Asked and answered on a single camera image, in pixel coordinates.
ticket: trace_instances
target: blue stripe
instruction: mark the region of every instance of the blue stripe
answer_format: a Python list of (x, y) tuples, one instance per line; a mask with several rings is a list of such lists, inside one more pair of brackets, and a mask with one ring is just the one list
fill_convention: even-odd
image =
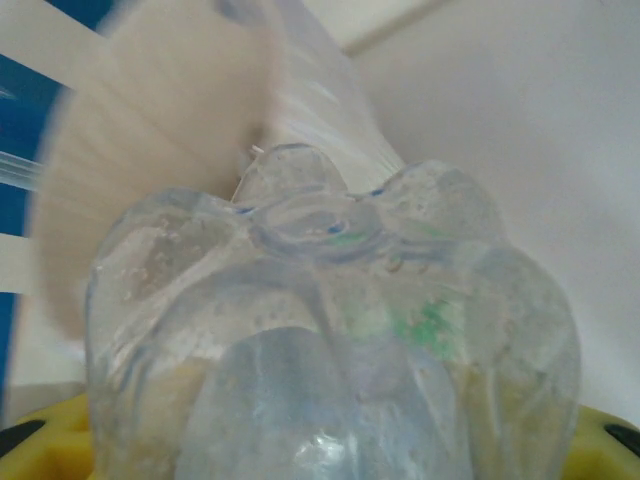
[(47, 0), (47, 3), (85, 27), (95, 30), (115, 2), (113, 0)]
[(0, 418), (2, 418), (2, 406), (5, 397), (4, 385), (9, 374), (9, 361), (11, 351), (11, 324), (16, 305), (16, 297), (13, 293), (0, 293)]
[(0, 233), (24, 236), (29, 192), (0, 183)]
[(0, 55), (0, 88), (35, 108), (47, 111), (58, 95), (60, 84)]
[(0, 152), (34, 160), (46, 110), (22, 99), (0, 98)]

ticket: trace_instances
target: clear plastic bottle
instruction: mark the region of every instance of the clear plastic bottle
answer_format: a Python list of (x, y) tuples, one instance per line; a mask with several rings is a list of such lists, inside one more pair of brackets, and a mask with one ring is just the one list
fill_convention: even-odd
[(150, 197), (95, 261), (102, 478), (558, 478), (574, 323), (467, 175), (425, 162), (356, 195), (282, 145), (236, 201)]

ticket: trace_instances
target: green residue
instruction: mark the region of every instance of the green residue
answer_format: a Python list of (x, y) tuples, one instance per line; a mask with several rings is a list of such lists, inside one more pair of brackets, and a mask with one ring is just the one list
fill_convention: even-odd
[(453, 352), (453, 326), (446, 319), (449, 303), (445, 300), (425, 302), (419, 312), (410, 314), (411, 321), (399, 312), (390, 312), (394, 333), (416, 346), (426, 346), (441, 358)]
[(345, 232), (339, 235), (335, 235), (329, 239), (332, 245), (351, 245), (352, 243), (359, 243), (367, 237), (365, 232)]
[(428, 223), (420, 222), (420, 228), (433, 237), (444, 237), (444, 234), (440, 230), (433, 228)]

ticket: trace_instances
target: white wall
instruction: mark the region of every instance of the white wall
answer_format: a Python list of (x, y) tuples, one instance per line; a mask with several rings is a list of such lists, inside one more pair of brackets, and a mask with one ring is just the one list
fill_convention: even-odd
[(457, 0), (361, 54), (382, 130), (451, 160), (565, 287), (587, 404), (640, 425), (640, 3)]

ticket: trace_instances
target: yellow plastic base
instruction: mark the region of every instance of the yellow plastic base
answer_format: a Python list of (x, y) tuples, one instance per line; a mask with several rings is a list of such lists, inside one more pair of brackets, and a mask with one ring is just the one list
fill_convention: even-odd
[[(46, 423), (0, 457), (1, 480), (96, 480), (86, 395), (40, 410), (21, 423), (32, 420)], [(638, 432), (619, 418), (581, 409), (563, 480), (640, 480), (640, 456), (606, 430), (611, 425)]]
[(607, 432), (608, 425), (638, 432), (624, 420), (582, 407), (563, 480), (640, 480), (640, 457)]
[(0, 458), (2, 480), (87, 480), (93, 470), (86, 395), (35, 412), (20, 420), (45, 422)]

